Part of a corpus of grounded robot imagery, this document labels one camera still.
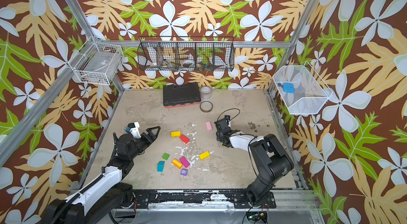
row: wire basket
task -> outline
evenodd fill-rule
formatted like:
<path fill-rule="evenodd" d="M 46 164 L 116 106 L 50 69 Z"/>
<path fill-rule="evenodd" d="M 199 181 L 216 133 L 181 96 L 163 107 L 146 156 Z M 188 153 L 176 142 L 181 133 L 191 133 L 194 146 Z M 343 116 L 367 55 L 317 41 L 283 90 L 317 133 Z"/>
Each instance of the wire basket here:
<path fill-rule="evenodd" d="M 313 74 L 325 83 L 317 71 L 314 70 Z M 291 115 L 318 114 L 333 93 L 326 84 L 326 89 L 322 89 L 311 72 L 303 65 L 282 66 L 273 75 L 273 80 Z M 293 84 L 293 93 L 283 91 L 282 86 L 285 83 Z"/>
<path fill-rule="evenodd" d="M 194 40 L 146 40 L 140 37 L 138 47 L 139 68 L 145 70 L 185 70 L 185 71 L 232 71 L 234 68 L 233 38 L 217 41 Z"/>
<path fill-rule="evenodd" d="M 122 62 L 123 50 L 119 45 L 90 43 L 80 51 L 82 55 L 73 68 L 81 83 L 110 85 Z"/>

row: black wire basket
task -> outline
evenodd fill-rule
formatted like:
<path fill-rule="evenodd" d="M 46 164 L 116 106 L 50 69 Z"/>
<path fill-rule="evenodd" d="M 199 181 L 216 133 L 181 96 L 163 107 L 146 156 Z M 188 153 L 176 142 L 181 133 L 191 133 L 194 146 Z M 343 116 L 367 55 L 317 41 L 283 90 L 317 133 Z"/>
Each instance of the black wire basket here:
<path fill-rule="evenodd" d="M 149 36 L 139 38 L 137 53 L 141 70 L 232 71 L 234 68 L 233 37 L 170 38 L 169 41 Z"/>

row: pink block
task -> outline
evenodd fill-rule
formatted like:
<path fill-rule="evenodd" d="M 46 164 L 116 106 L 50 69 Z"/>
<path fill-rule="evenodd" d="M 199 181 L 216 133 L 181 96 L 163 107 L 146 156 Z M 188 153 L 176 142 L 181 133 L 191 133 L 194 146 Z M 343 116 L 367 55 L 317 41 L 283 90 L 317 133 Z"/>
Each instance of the pink block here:
<path fill-rule="evenodd" d="M 180 158 L 180 162 L 182 163 L 182 165 L 184 165 L 184 167 L 189 167 L 189 162 L 186 160 L 184 156 Z"/>
<path fill-rule="evenodd" d="M 210 124 L 210 121 L 207 121 L 205 124 L 208 130 L 212 130 L 212 125 Z"/>

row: white wire basket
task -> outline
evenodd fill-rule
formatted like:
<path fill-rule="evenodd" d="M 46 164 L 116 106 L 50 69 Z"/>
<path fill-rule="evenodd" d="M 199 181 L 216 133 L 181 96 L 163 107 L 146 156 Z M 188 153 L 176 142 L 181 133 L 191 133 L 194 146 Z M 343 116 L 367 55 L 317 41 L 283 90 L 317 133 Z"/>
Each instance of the white wire basket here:
<path fill-rule="evenodd" d="M 333 93 L 328 85 L 322 89 L 307 67 L 303 65 L 283 66 L 273 75 L 273 80 L 291 115 L 318 114 Z M 286 93 L 281 86 L 278 86 L 278 84 L 284 85 L 285 83 L 293 84 L 293 93 Z"/>
<path fill-rule="evenodd" d="M 73 69 L 81 83 L 110 85 L 122 62 L 119 45 L 94 42 L 79 52 L 82 55 Z"/>

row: red block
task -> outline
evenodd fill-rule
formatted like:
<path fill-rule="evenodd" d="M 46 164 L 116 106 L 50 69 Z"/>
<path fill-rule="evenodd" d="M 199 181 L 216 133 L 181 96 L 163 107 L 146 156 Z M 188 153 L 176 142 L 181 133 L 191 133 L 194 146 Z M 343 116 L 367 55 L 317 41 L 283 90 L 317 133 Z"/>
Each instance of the red block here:
<path fill-rule="evenodd" d="M 184 142 L 184 143 L 186 143 L 186 144 L 189 143 L 189 139 L 188 139 L 186 136 L 184 136 L 184 135 L 181 135 L 181 136 L 180 136 L 180 139 L 182 140 L 182 142 Z"/>

